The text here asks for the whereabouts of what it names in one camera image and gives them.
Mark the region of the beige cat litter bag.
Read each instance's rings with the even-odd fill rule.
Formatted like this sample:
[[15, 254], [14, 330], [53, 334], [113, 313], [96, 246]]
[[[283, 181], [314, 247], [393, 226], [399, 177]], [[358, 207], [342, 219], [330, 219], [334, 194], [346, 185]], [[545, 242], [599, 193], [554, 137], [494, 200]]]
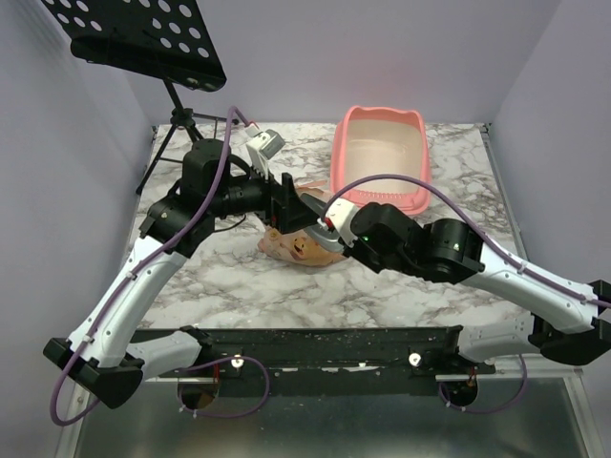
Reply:
[[305, 230], [283, 235], [270, 226], [265, 227], [258, 249], [273, 260], [306, 267], [326, 267], [346, 259], [341, 253], [327, 251]]

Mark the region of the silver metal scoop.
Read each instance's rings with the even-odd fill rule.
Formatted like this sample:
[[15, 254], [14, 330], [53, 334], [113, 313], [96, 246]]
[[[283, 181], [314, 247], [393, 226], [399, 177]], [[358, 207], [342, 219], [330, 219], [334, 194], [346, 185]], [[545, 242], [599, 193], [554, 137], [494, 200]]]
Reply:
[[[322, 199], [311, 194], [302, 194], [300, 199], [318, 217], [322, 215], [322, 211], [326, 206], [326, 203]], [[325, 226], [321, 219], [317, 219], [315, 224], [307, 226], [304, 231], [328, 252], [337, 254], [342, 254], [344, 252], [345, 247], [340, 242], [338, 232]]]

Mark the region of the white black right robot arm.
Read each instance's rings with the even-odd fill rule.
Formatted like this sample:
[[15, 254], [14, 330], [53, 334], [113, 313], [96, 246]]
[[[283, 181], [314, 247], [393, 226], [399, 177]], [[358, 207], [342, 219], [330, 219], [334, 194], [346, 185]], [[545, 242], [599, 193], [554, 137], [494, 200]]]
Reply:
[[392, 270], [432, 283], [483, 290], [524, 309], [505, 322], [465, 326], [439, 350], [452, 374], [472, 363], [539, 354], [560, 364], [587, 365], [610, 349], [610, 324], [591, 284], [570, 281], [510, 253], [457, 219], [419, 225], [389, 204], [350, 205], [330, 221], [346, 254], [370, 270]]

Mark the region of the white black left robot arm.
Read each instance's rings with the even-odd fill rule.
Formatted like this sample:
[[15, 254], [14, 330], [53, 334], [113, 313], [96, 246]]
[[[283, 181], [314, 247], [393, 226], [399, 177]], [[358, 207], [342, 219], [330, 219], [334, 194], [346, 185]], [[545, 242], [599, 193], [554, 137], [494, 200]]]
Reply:
[[140, 383], [174, 370], [204, 375], [221, 353], [212, 338], [184, 326], [162, 338], [132, 339], [164, 285], [215, 231], [217, 219], [256, 215], [290, 234], [314, 225], [325, 204], [296, 190], [293, 178], [263, 176], [218, 139], [194, 143], [181, 176], [153, 204], [121, 271], [89, 317], [44, 356], [108, 408], [122, 406]]

